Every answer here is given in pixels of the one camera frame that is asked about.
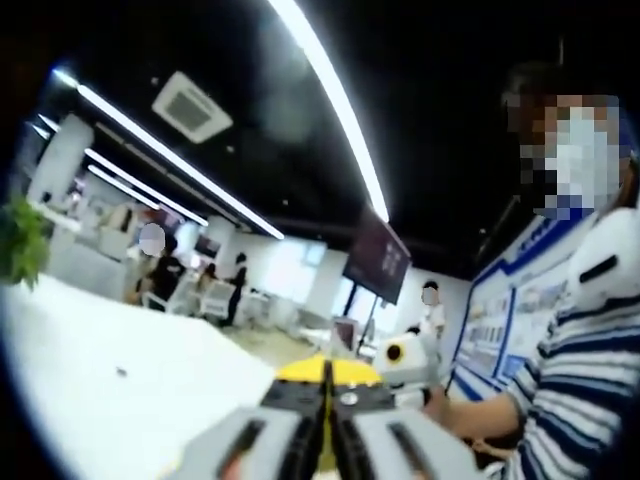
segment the white headphones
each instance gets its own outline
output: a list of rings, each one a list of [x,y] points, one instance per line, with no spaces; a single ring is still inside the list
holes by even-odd
[[[567,288],[579,310],[602,307],[610,298],[640,295],[640,196],[638,160],[632,198],[596,219],[571,256]]]

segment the black ceiling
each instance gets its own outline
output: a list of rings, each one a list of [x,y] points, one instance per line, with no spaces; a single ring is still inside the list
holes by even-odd
[[[366,189],[316,74],[300,61],[268,1],[167,3],[105,12],[95,38],[70,54],[67,67],[285,234],[348,246]],[[507,141],[499,108],[507,69],[555,60],[562,35],[566,63],[632,91],[629,52],[620,48],[631,33],[601,10],[559,11],[554,4],[546,11],[540,5],[465,11],[382,0],[298,4],[355,110],[392,227],[418,266],[453,276],[472,277],[532,218],[516,206],[491,235],[517,186],[517,150]],[[151,111],[177,70],[230,114],[232,128],[195,145]],[[633,110],[633,99],[629,104]],[[66,108],[126,138],[76,97],[56,97],[45,107],[52,115]],[[212,212],[109,137],[99,133],[95,149],[188,208]]]

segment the ceiling air conditioner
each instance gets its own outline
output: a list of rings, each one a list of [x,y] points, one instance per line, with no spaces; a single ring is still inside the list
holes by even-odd
[[[231,117],[182,72],[171,76],[151,108],[193,143],[233,125]]]

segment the striped shirt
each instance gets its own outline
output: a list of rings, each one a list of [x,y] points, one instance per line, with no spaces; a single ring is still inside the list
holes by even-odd
[[[490,478],[592,478],[618,448],[639,381],[640,297],[559,314],[506,389],[525,422],[524,435]]]

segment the gray gripper arm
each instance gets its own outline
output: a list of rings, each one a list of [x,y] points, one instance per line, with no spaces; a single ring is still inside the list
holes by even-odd
[[[222,479],[236,446],[257,426],[255,440],[243,457],[241,480],[279,480],[286,445],[294,438],[300,416],[266,407],[242,408],[202,433],[188,445],[179,465],[163,480]],[[482,480],[473,454],[423,414],[413,410],[387,410],[354,417],[373,478],[415,480],[424,472],[428,480]]]

